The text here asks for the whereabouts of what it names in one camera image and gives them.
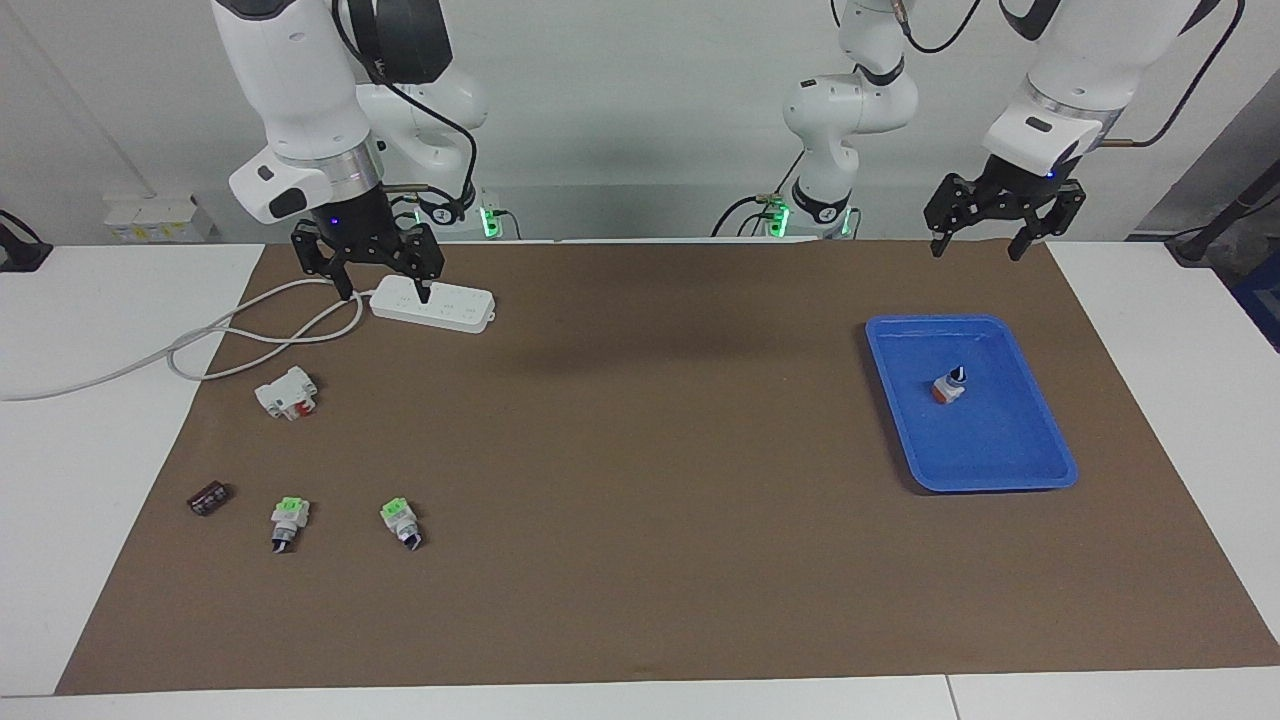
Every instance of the brown paper mat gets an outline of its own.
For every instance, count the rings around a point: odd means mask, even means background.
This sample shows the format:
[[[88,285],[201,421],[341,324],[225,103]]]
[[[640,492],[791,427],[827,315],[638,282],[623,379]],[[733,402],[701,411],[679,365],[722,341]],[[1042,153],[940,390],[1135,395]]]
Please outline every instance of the brown paper mat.
[[[1044,249],[447,250],[498,296],[484,334],[371,319],[200,389],[59,693],[1280,662]],[[248,292],[297,274],[270,247]],[[296,292],[243,324],[332,297]],[[923,493],[863,336],[884,313],[1004,318],[1079,483]],[[273,420],[253,387],[293,364],[319,413]],[[238,495],[196,518],[211,480]],[[274,556],[283,495],[312,520]]]

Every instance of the white cable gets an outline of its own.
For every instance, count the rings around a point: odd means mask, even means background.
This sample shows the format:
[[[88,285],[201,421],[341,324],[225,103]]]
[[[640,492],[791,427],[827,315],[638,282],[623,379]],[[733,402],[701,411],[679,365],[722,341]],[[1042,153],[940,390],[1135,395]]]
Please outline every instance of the white cable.
[[[60,396],[64,396],[64,395],[70,395],[73,392],[79,392],[82,389],[96,387],[96,386],[100,386],[102,383],[109,383],[109,382],[111,382],[111,380],[114,380],[116,378],[122,378],[124,375],[128,375],[129,373],[133,373],[134,370],[140,370],[142,368],[146,368],[147,365],[150,365],[152,363],[156,363],[156,361],[159,361],[161,359],[164,359],[165,364],[169,366],[170,370],[173,370],[174,374],[177,374],[180,378],[192,380],[192,382],[216,380],[216,379],[220,379],[220,378],[229,378],[230,375],[234,375],[237,373],[243,373],[244,370],[248,370],[251,368],[256,368],[256,366],[261,365],[262,363],[266,363],[268,360],[275,357],[276,355],[284,352],[285,350],[288,350],[289,347],[292,347],[294,345],[312,345],[312,343],[317,343],[317,342],[329,342],[332,340],[338,340],[339,337],[343,337],[343,336],[348,334],[351,331],[356,329],[356,327],[360,324],[361,318],[365,316],[365,297],[372,295],[372,292],[355,292],[355,293],[352,293],[351,300],[340,300],[338,302],[334,302],[328,309],[325,309],[324,311],[321,311],[319,315],[316,315],[315,318],[311,318],[311,320],[308,320],[307,324],[302,325],[298,329],[298,332],[296,332],[291,337],[285,337],[285,338],[280,338],[280,337],[265,337],[265,336],[260,336],[257,333],[251,333],[248,331],[242,331],[239,328],[230,327],[232,319],[234,319],[236,315],[243,313],[244,310],[247,310],[247,309],[257,305],[259,302],[262,302],[264,300],[268,300],[269,297],[279,295],[279,293],[282,293],[282,292],[284,292],[287,290],[292,290],[294,287],[300,287],[300,286],[305,286],[305,284],[333,284],[333,283],[329,282],[329,281],[319,279],[319,278],[307,278],[307,279],[293,281],[291,283],[282,284],[280,287],[276,287],[275,290],[269,290],[269,291],[264,292],[262,295],[259,295],[253,300],[250,300],[247,302],[243,302],[243,304],[238,305],[230,313],[227,313],[225,315],[218,318],[216,320],[214,320],[212,323],[210,323],[210,324],[207,324],[207,325],[205,325],[202,328],[197,328],[195,331],[191,331],[191,332],[187,332],[187,333],[183,333],[183,334],[178,336],[177,340],[174,340],[172,343],[169,343],[164,348],[157,350],[157,351],[152,352],[151,355],[147,355],[146,357],[138,360],[137,363],[132,363],[129,365],[125,365],[124,368],[120,368],[119,370],[115,370],[115,372],[109,373],[106,375],[102,375],[100,378],[95,378],[92,380],[86,380],[86,382],[82,382],[82,383],[76,383],[73,386],[67,386],[67,387],[61,387],[61,388],[47,389],[47,391],[41,391],[41,392],[32,392],[32,393],[22,393],[22,395],[0,395],[0,402],[26,402],[26,401],[31,401],[31,400],[47,400],[47,398],[51,398],[51,397],[60,397]],[[317,324],[320,324],[325,318],[328,318],[329,315],[333,315],[339,309],[342,309],[343,305],[347,305],[348,302],[355,302],[356,304],[356,314],[355,314],[355,316],[352,316],[351,322],[347,323],[346,327],[343,327],[342,329],[339,329],[337,332],[332,332],[329,334],[307,337],[306,333],[311,328],[314,328]],[[220,370],[220,372],[216,372],[216,373],[209,373],[209,374],[204,374],[204,375],[197,375],[197,374],[188,373],[188,372],[186,372],[186,370],[183,370],[182,368],[178,366],[178,361],[177,361],[178,351],[180,351],[180,350],[183,350],[186,347],[189,347],[191,345],[193,345],[193,343],[196,343],[196,342],[198,342],[198,341],[201,341],[201,340],[204,340],[204,338],[206,338],[206,337],[209,337],[211,334],[216,334],[216,333],[234,334],[234,336],[248,338],[248,340],[252,340],[252,341],[256,341],[256,342],[261,342],[261,343],[265,343],[265,345],[276,345],[279,347],[276,347],[275,350],[271,350],[266,355],[262,355],[257,360],[252,360],[250,363],[244,363],[243,365],[237,365],[236,368],[230,368],[228,370]]]

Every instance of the white electrical component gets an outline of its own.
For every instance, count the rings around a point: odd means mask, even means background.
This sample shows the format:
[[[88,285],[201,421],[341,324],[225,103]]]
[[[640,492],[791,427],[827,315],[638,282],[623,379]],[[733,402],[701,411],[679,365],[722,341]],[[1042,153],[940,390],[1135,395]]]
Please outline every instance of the white electrical component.
[[[285,497],[276,502],[271,511],[271,521],[275,523],[275,529],[271,530],[271,552],[284,552],[297,537],[298,528],[307,527],[310,514],[311,503],[301,497]]]
[[[114,200],[104,220],[120,242],[207,242],[214,220],[191,197]]]
[[[296,365],[280,379],[253,391],[253,395],[273,418],[293,421],[316,410],[316,384]]]
[[[369,309],[379,318],[471,334],[484,332],[494,319],[493,293],[486,290],[433,283],[431,297],[424,305],[413,281],[403,275],[383,278]]]
[[[383,523],[387,529],[396,534],[396,538],[410,550],[417,550],[422,544],[422,532],[417,528],[417,515],[408,506],[408,501],[397,497],[383,506]]]

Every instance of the white wall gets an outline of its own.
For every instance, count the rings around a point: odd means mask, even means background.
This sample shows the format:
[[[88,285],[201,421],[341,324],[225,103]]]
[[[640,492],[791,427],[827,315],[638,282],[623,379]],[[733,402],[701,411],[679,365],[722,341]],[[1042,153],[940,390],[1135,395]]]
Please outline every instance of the white wall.
[[[0,0],[0,202],[54,242],[105,241],[101,195],[138,187],[86,126],[114,137],[146,181],[192,191],[233,241],[284,240],[244,215],[225,177],[259,150],[205,0]],[[733,199],[772,190],[797,151],[790,85],[847,68],[822,0],[444,0],[457,61],[488,86],[477,178],[534,237],[696,236]],[[918,4],[925,42],[966,0]],[[1153,131],[1216,40],[1224,6],[1151,73],[1117,133]],[[1091,193],[1073,238],[1124,238],[1280,67],[1280,3],[1244,27],[1178,128],[1148,151],[1110,150],[1079,172]],[[36,47],[19,50],[29,32]],[[974,176],[986,127],[1034,47],[987,0],[941,56],[909,58],[922,106],[909,128],[859,141],[864,237],[922,237],[920,209],[950,170]],[[47,56],[40,77],[18,59]],[[46,88],[65,78],[72,99]],[[90,120],[70,118],[77,99]],[[992,234],[987,228],[974,234]]]
[[[1176,232],[1207,224],[1280,159],[1280,73],[1271,77],[1222,135],[1142,222],[1139,232]],[[1271,199],[1275,192],[1265,196]],[[1280,202],[1235,229],[1280,234]]]

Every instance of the small black battery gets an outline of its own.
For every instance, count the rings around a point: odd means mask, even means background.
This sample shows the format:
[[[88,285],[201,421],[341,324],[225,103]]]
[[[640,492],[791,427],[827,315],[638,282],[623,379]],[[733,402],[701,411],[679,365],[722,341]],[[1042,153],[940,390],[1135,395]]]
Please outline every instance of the small black battery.
[[[230,497],[232,492],[227,489],[227,486],[214,482],[209,483],[204,489],[191,496],[187,505],[191,507],[192,512],[204,516],[221,507],[223,503],[230,500]]]

